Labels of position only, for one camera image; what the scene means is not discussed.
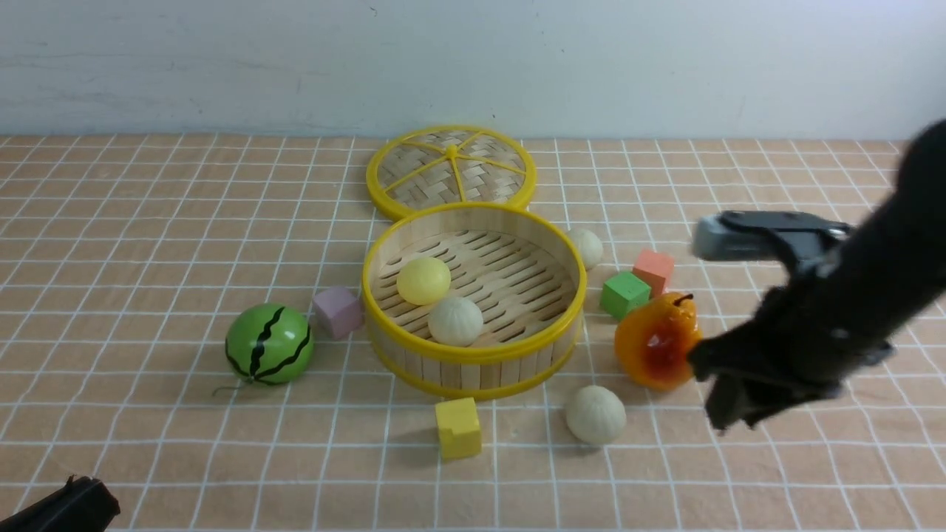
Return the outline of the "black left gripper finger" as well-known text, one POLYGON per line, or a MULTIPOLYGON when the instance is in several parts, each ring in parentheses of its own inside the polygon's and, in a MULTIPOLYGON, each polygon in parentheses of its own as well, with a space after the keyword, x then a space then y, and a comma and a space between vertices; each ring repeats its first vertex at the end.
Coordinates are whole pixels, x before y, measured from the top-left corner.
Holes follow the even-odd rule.
POLYGON ((88 476, 69 477, 64 487, 1 522, 2 531, 105 531, 120 515, 107 485, 88 476))

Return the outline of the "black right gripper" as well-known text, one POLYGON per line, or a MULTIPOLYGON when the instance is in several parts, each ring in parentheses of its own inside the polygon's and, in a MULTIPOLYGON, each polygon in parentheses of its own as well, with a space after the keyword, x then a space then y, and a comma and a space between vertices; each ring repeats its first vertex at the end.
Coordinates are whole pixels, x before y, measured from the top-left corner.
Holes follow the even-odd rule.
POLYGON ((726 432, 761 419, 759 403, 798 403, 837 396, 842 381, 890 352, 892 311, 879 287, 895 262, 893 245, 695 245, 701 259, 776 259, 789 273, 768 290, 753 317, 699 341, 690 366, 713 378, 706 414, 726 432))

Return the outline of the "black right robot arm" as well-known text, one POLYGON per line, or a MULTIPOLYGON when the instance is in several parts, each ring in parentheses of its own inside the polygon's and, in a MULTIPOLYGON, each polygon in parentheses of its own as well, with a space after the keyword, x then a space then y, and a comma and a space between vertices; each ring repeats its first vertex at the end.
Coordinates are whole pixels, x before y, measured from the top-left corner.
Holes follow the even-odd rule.
POLYGON ((890 336, 944 292, 944 124, 902 155, 894 191, 858 227, 802 212, 729 210, 700 219, 693 255, 777 260, 788 273, 753 317, 699 341, 689 361, 714 384, 717 425, 840 394, 892 354, 890 336))

